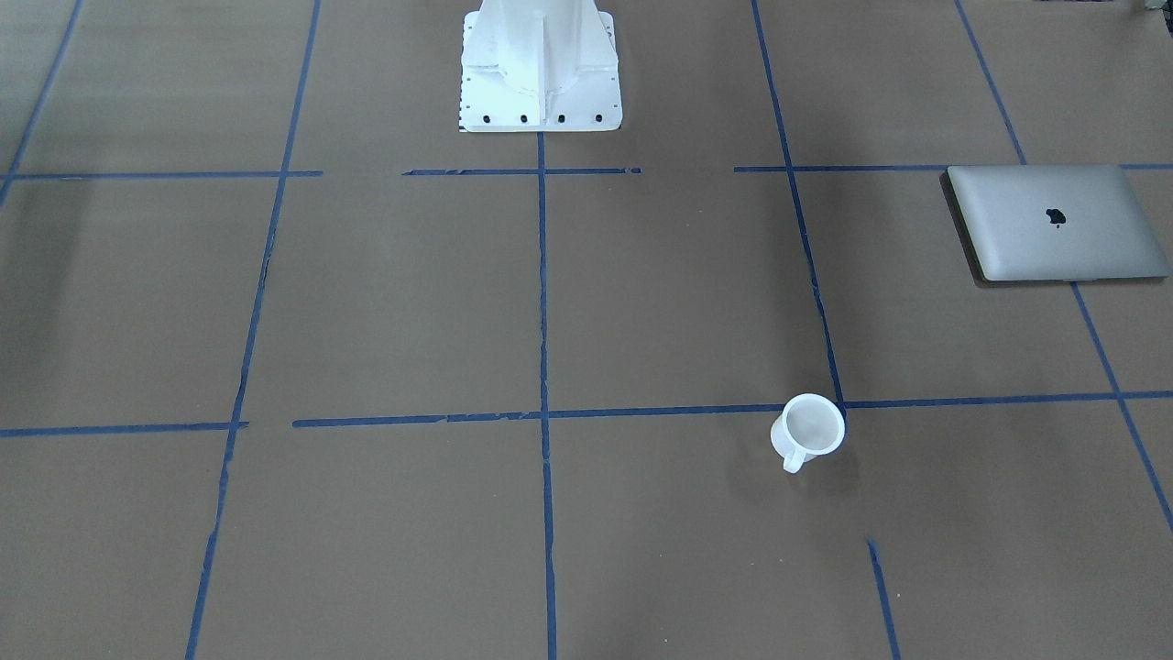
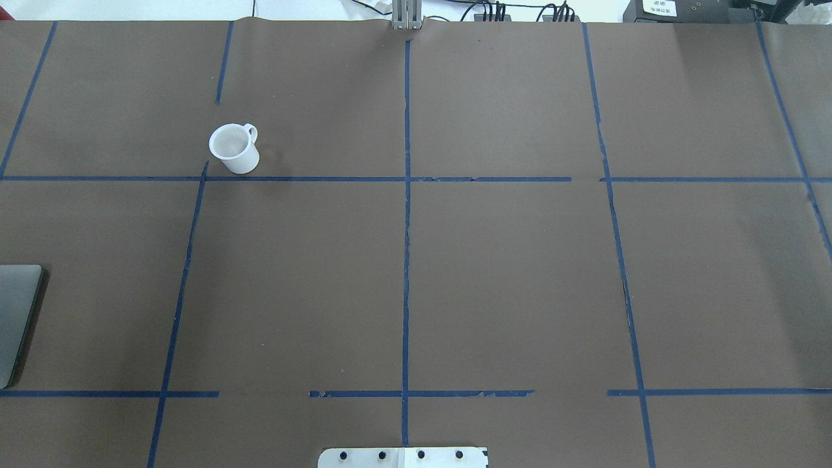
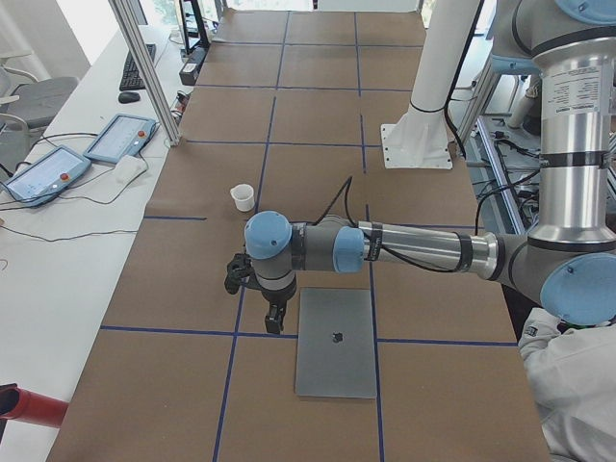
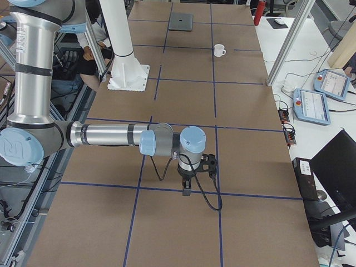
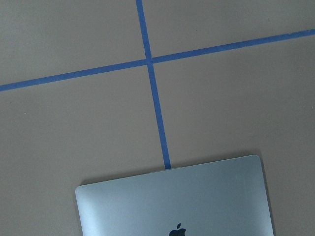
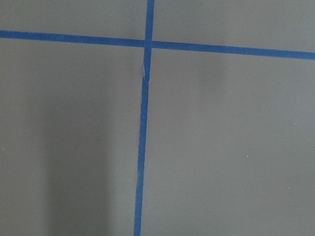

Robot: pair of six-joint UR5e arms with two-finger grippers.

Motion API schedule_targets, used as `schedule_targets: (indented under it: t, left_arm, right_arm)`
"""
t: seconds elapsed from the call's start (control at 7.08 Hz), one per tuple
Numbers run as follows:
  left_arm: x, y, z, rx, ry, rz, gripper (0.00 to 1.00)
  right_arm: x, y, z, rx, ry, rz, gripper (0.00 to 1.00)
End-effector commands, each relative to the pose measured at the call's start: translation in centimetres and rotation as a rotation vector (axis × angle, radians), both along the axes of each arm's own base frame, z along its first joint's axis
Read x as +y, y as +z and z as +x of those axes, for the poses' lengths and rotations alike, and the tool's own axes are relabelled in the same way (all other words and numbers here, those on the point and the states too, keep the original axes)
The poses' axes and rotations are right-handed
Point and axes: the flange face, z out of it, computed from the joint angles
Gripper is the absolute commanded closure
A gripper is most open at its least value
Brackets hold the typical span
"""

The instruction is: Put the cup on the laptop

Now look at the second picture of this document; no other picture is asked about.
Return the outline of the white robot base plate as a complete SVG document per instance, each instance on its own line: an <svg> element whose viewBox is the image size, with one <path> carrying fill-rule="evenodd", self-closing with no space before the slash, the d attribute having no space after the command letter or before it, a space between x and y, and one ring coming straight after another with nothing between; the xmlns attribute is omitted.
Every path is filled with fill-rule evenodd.
<svg viewBox="0 0 832 468"><path fill-rule="evenodd" d="M488 467L486 448L372 447L330 448L318 457L318 467Z"/></svg>

